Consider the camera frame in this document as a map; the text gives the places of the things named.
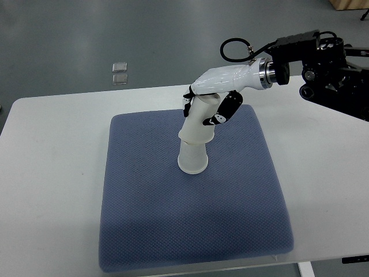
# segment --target gray floor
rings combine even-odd
[[[209,68],[229,64],[219,47],[235,36],[259,48],[320,29],[369,47],[369,18],[360,21],[364,12],[337,12],[327,0],[0,0],[0,132],[19,98],[189,84]],[[226,51],[232,57],[246,55],[241,45]],[[128,84],[113,86],[112,64],[121,61],[128,63]],[[293,63],[291,69],[298,75],[301,65]],[[317,277],[369,272],[369,263],[342,265],[340,260],[313,267]],[[196,276],[298,272],[297,265],[281,265]]]

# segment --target white paper cup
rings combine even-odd
[[[189,116],[186,117],[179,131],[179,138],[192,144],[210,142],[214,138],[215,126],[203,126],[202,121],[215,115],[219,105],[220,96],[218,94],[195,96]]]
[[[181,140],[177,161],[179,168],[185,173],[203,172],[208,166],[205,144],[189,144]]]

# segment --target robotic hand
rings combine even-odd
[[[325,34],[331,37],[321,39],[321,35]],[[229,42],[246,44],[249,56],[243,59],[226,57],[223,49]],[[272,59],[256,59],[262,52],[270,54]],[[242,89],[267,89],[272,83],[288,84],[289,62],[302,61],[302,77],[306,82],[300,88],[303,99],[369,121],[369,69],[346,61],[346,56],[369,57],[369,49],[344,45],[343,40],[333,32],[314,30],[279,38],[256,52],[246,40],[233,38],[221,45],[220,54],[229,62],[248,63],[205,72],[183,96],[185,117],[190,113],[195,96],[228,92],[217,113],[203,121],[203,125],[224,123],[242,104],[239,93]]]
[[[196,95],[228,93],[217,113],[203,121],[204,125],[217,125],[228,121],[242,104],[240,91],[245,87],[267,89],[275,82],[273,62],[269,58],[258,58],[247,65],[231,65],[212,68],[190,85],[183,95],[183,113],[187,117],[191,101]]]

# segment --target white table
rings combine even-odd
[[[303,100],[302,84],[300,77],[291,77],[287,86],[242,92],[259,118],[280,180],[294,250],[277,261],[268,256],[125,276],[369,253],[369,123]],[[187,87],[14,103],[0,136],[1,276],[104,276],[98,242],[110,120],[117,114],[181,108]]]

